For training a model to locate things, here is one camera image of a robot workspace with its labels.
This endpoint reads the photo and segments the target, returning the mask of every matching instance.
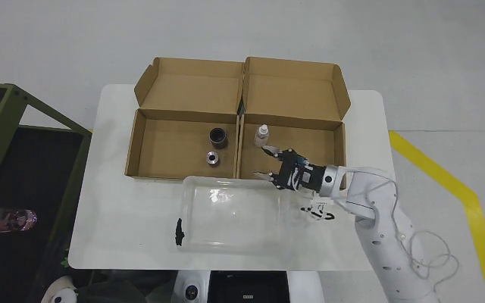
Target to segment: gray floor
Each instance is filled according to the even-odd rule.
[[[0,41],[0,83],[20,85],[88,128],[102,87],[135,83],[155,56],[337,63],[348,88],[383,95],[390,130],[485,201],[483,0],[3,0]],[[55,125],[32,111],[23,122]],[[393,156],[404,209],[445,237],[462,263],[439,288],[442,302],[483,301],[461,202]],[[321,276],[329,303],[385,302],[373,273]]]

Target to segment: cardboard box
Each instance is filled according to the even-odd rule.
[[[256,129],[269,126],[268,145],[293,148],[316,165],[346,164],[343,117],[350,99],[338,65],[248,58],[242,91],[236,173],[275,172],[281,163],[254,146]]]
[[[135,86],[135,113],[125,174],[148,178],[187,176],[234,178],[237,173],[243,63],[156,58]],[[214,151],[209,132],[220,127],[229,140],[217,150],[218,167],[205,156]]]

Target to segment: robotic arm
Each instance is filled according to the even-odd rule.
[[[396,182],[376,168],[317,166],[288,148],[281,151],[264,146],[263,151],[281,161],[278,174],[254,172],[278,189],[301,187],[330,197],[355,215],[355,230],[390,303],[438,303],[428,280],[427,260],[415,239],[411,220],[398,204]],[[340,184],[346,173],[353,173],[346,197]]]

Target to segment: cardboard box lid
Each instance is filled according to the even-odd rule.
[[[155,58],[135,86],[140,108],[236,114],[242,62]]]
[[[350,107],[336,64],[249,57],[245,62],[246,114],[341,121]]]

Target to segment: table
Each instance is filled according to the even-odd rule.
[[[77,269],[137,270],[371,270],[354,231],[354,217],[330,206],[336,219],[302,213],[291,260],[261,255],[179,252],[175,227],[181,181],[124,176],[133,115],[133,85],[102,90],[69,251]],[[382,96],[349,91],[347,165],[394,176]]]

